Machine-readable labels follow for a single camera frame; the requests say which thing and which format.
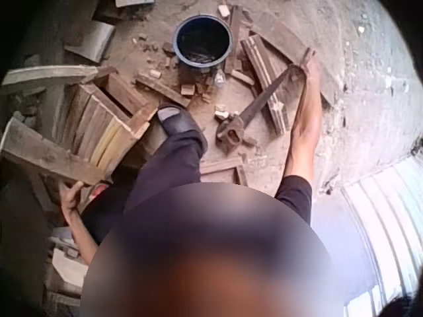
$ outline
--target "person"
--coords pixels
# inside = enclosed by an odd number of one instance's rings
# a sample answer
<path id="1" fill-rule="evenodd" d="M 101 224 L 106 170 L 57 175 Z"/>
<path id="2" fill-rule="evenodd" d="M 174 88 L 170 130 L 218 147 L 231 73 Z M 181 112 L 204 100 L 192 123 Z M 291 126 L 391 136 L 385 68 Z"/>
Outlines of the person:
<path id="1" fill-rule="evenodd" d="M 310 224 L 313 157 L 323 113 L 316 51 L 308 49 L 300 66 L 306 74 L 305 86 L 275 198 Z M 110 186 L 89 203 L 81 216 L 77 205 L 84 184 L 77 182 L 71 188 L 59 185 L 63 215 L 88 265 L 98 245 L 124 213 L 136 212 L 141 202 L 157 193 L 200 182 L 200 159 L 208 147 L 200 128 L 185 109 L 168 102 L 159 107 L 157 115 L 169 138 L 139 171 L 134 185 Z"/>

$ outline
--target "hand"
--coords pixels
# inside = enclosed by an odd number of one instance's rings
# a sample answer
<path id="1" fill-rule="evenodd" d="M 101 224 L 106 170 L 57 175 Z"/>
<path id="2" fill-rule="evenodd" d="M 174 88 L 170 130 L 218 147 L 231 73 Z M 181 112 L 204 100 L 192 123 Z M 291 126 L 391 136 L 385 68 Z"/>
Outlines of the hand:
<path id="1" fill-rule="evenodd" d="M 320 63 L 317 52 L 311 48 L 307 48 L 301 60 L 300 67 L 307 76 L 307 82 L 316 85 L 320 90 Z"/>
<path id="2" fill-rule="evenodd" d="M 61 211 L 65 217 L 66 222 L 69 224 L 72 214 L 78 214 L 78 204 L 81 200 L 81 190 L 84 183 L 81 181 L 76 182 L 71 188 L 68 188 L 63 182 L 59 182 L 59 194 L 61 201 Z"/>

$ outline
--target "wood chip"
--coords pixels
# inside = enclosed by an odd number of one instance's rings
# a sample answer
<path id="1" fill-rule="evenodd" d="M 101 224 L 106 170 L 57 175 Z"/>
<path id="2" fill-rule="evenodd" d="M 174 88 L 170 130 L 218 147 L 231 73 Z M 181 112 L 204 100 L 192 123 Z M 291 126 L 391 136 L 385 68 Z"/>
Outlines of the wood chip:
<path id="1" fill-rule="evenodd" d="M 154 78 L 157 78 L 157 79 L 160 79 L 160 77 L 161 77 L 161 72 L 156 71 L 156 70 L 154 70 L 154 69 L 151 69 L 151 70 L 150 70 L 150 76 L 152 76 L 152 77 L 154 77 Z"/>

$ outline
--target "dark pants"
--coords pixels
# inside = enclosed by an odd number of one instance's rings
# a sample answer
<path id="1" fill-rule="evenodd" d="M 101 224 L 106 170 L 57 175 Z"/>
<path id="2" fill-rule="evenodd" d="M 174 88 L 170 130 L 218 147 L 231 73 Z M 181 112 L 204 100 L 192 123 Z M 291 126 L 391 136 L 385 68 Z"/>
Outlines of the dark pants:
<path id="1" fill-rule="evenodd" d="M 139 171 L 132 186 L 112 185 L 85 208 L 83 222 L 100 244 L 121 216 L 142 201 L 165 190 L 200 182 L 202 148 L 197 131 L 169 137 Z M 301 177 L 284 178 L 276 199 L 310 223 L 311 186 Z"/>

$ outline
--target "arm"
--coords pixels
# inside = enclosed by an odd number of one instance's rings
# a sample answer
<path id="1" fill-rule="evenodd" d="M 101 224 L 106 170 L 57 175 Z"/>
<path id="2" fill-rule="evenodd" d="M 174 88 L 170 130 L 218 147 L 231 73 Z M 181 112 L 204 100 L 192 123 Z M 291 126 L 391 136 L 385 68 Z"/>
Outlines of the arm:
<path id="1" fill-rule="evenodd" d="M 64 183 L 59 183 L 59 191 L 63 216 L 71 228 L 83 261 L 90 265 L 98 246 L 85 228 L 78 212 L 79 194 L 83 186 L 82 182 L 77 182 L 72 188 L 68 188 Z"/>

